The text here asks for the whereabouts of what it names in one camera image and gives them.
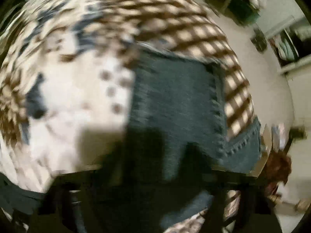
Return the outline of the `dark denim pants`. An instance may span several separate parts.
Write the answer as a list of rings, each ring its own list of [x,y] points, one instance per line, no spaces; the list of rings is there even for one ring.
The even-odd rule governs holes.
[[[94,176],[92,232],[164,232],[206,210],[220,232],[232,173],[260,157],[260,123],[228,138],[220,61],[140,47],[124,142]]]

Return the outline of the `brown checkered blanket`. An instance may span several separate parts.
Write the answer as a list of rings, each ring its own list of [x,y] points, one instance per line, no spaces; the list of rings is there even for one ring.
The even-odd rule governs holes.
[[[136,52],[134,42],[145,42],[182,56],[217,58],[225,70],[227,137],[239,135],[253,121],[249,82],[238,57],[211,10],[194,0],[105,0],[105,42],[125,66]]]

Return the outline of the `floral fleece blanket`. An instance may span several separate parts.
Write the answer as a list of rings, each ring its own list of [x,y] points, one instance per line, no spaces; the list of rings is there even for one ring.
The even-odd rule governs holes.
[[[45,192],[121,140],[138,0],[25,0],[1,34],[1,173]]]

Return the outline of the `dark red cloth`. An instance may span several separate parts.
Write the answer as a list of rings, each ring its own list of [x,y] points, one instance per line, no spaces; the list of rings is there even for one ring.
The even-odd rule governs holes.
[[[286,185],[291,172],[292,159],[282,150],[277,152],[272,150],[261,172],[266,181],[265,195],[273,195],[279,183]]]

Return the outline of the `white shelf unit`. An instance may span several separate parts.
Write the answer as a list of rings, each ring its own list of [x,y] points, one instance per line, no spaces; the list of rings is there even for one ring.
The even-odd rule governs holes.
[[[277,58],[277,72],[285,75],[310,64],[310,22],[306,17],[279,23],[267,35]]]

